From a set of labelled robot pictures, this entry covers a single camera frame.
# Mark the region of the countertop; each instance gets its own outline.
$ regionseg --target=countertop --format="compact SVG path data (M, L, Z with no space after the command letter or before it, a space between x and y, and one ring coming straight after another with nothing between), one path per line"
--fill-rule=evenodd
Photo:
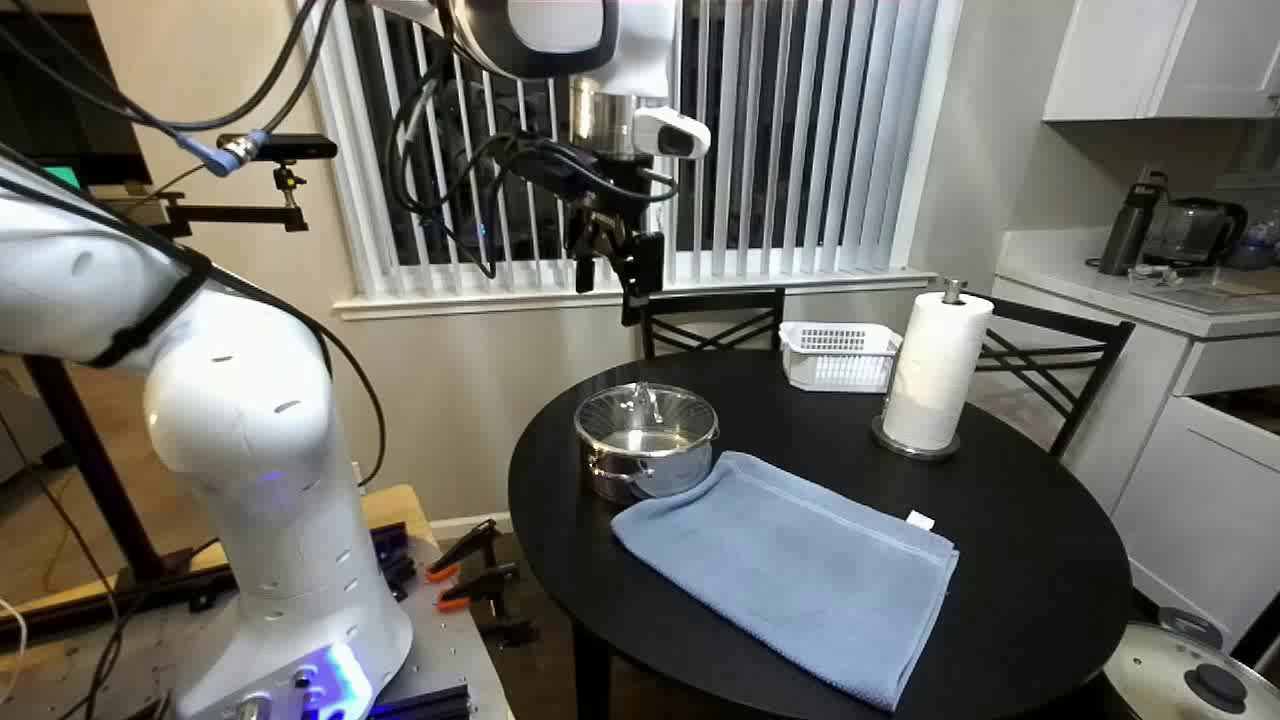
M995 275L1197 340L1280 331L1280 269L1217 269L1204 275L1139 269L1132 275L1103 275L1083 264L1103 244L1108 227L1003 230Z

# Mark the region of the chair back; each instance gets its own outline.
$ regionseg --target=chair back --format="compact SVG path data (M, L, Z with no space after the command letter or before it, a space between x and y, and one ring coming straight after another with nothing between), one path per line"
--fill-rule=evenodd
M785 288L661 293L640 309L642 358L672 350L779 350Z
M1050 309L991 298L991 325L977 370L1008 370L1054 416L1050 455L1064 455L1097 392L1103 389L1132 325L1064 317Z

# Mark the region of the desk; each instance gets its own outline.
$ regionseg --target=desk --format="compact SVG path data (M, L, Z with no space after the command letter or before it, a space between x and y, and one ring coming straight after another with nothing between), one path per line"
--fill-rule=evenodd
M663 356L567 389L511 450L506 492L522 563L577 624L579 715L609 715L609 652L769 715L878 715L756 643L612 541L612 511L579 485L572 412L586 392L625 381L682 383L717 404L721 446L765 455L886 517L915 508L961 547L898 715L1028 710L1113 654L1128 621L1118 534L1072 473L1032 439L968 407L961 455L915 462L869 434L878 394L795 392L765 350Z
M419 566L428 566L438 554L428 517L408 485L368 492L364 519L368 527L402 522ZM226 554L219 542L210 542L192 563L210 566L210 563L226 563ZM466 710L475 720L506 720L511 706L506 706L502 683L486 661L486 647L470 615L466 613L438 615L435 593L438 588L419 584L398 600L402 613L412 615L414 636L398 677L378 693L378 700L402 700L433 686L466 683L470 693ZM210 615L215 613L192 615L189 609L154 609L134 615L124 632L116 671L99 693L99 715L132 715L150 700L160 700L173 683L185 643L192 643ZM73 706L82 695L107 632L110 628L96 628L96 632L76 632L52 643L31 643L31 652L18 665L0 661L0 679L6 679L10 667L18 667L18 683L10 700L0 706L0 715L6 710L22 720L62 715L62 706Z

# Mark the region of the paper towel roll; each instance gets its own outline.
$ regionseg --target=paper towel roll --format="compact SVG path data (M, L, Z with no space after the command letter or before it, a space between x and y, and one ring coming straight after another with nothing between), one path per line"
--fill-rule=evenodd
M945 303L945 293L915 294L883 399L886 439L913 450L945 450L956 439L987 318L991 303L980 294L961 294L961 303Z

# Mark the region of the white container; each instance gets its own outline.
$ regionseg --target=white container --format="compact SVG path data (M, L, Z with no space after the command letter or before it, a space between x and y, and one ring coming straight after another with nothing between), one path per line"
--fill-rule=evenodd
M802 392L886 392L898 337L883 325L779 325L786 381Z

